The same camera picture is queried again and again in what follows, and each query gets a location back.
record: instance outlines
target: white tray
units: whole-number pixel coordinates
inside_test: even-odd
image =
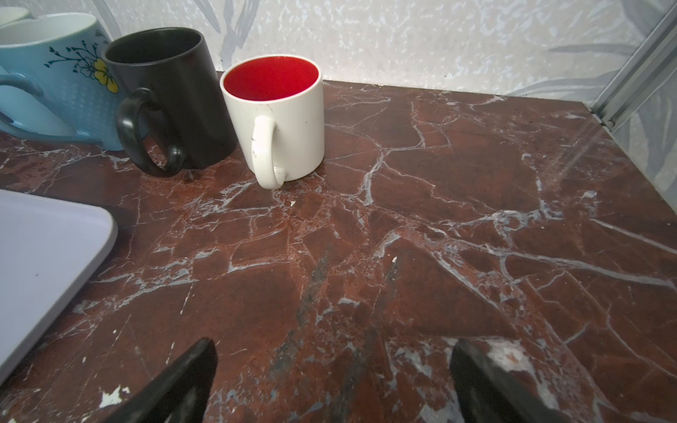
[[[0,384],[113,247],[100,207],[0,190]]]

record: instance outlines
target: black mug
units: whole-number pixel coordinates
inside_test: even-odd
[[[131,95],[118,107],[118,137],[149,175],[203,169],[235,150],[238,137],[225,107],[204,36],[189,28],[157,28],[109,44],[103,59]],[[139,113],[167,157],[159,167],[144,147]]]

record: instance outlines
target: black mug handle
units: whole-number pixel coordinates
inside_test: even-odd
[[[159,167],[153,162],[153,159],[150,158],[146,151],[146,147],[144,147],[141,133],[139,132],[139,112],[144,106],[151,108],[151,110],[160,109],[160,106],[151,99],[148,88],[137,88],[120,103],[116,116],[116,128],[120,142],[131,161],[143,172],[157,177],[174,176],[183,167],[186,159],[185,150],[181,146],[169,146],[167,148],[167,163],[165,166]]]

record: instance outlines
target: black mug rim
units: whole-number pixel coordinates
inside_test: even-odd
[[[188,50],[185,50],[179,54],[173,55],[169,58],[165,59],[160,59],[160,60],[153,60],[151,62],[137,62],[137,63],[125,63],[125,62],[117,62],[115,60],[111,60],[108,58],[108,52],[112,47],[119,48],[118,45],[124,45],[126,42],[129,40],[132,40],[136,37],[139,37],[141,35],[146,35],[151,32],[166,32],[166,31],[171,31],[171,32],[190,32],[193,34],[197,34],[200,37],[200,40],[191,48]],[[143,31],[138,31],[138,32],[132,32],[131,34],[127,34],[123,37],[120,37],[116,40],[113,40],[106,48],[103,54],[103,59],[105,62],[108,62],[110,64],[113,64],[115,66],[129,66],[129,67],[140,67],[140,66],[151,66],[155,64],[161,64],[161,63],[166,63],[166,62],[171,62],[172,60],[176,60],[178,58],[182,58],[185,55],[191,54],[193,51],[198,49],[202,44],[204,43],[204,35],[198,30],[194,30],[193,28],[184,28],[181,26],[168,26],[164,28],[153,28],[153,29],[147,29]]]

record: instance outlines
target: red marble surface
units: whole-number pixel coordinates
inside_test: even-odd
[[[101,266],[0,422],[101,421],[202,336],[207,422],[461,421],[480,344],[576,422],[677,422],[677,218],[581,104],[326,83],[326,159],[172,179],[3,136],[0,186],[106,207]]]

